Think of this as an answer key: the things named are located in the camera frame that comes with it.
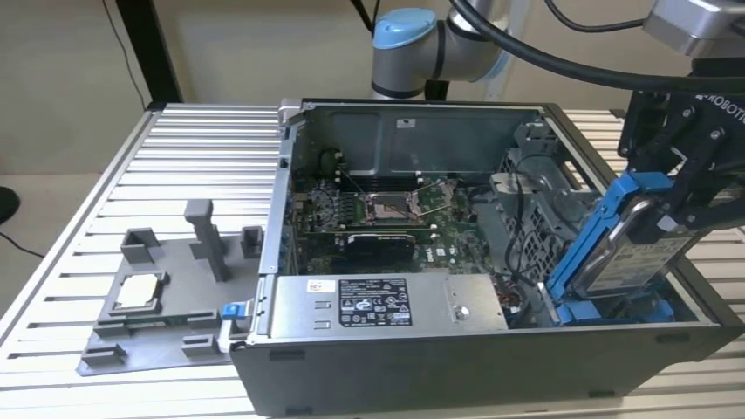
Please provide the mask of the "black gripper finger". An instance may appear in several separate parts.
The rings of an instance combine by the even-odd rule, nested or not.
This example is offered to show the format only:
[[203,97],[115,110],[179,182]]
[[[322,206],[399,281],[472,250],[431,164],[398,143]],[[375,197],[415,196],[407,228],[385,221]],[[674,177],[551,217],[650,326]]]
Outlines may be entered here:
[[655,193],[652,210],[632,229],[635,243],[743,225],[742,129],[680,128],[648,143],[630,167],[671,176],[671,186]]
[[690,120],[686,101],[684,94],[631,93],[616,147],[627,170],[670,170],[680,161],[668,146]]

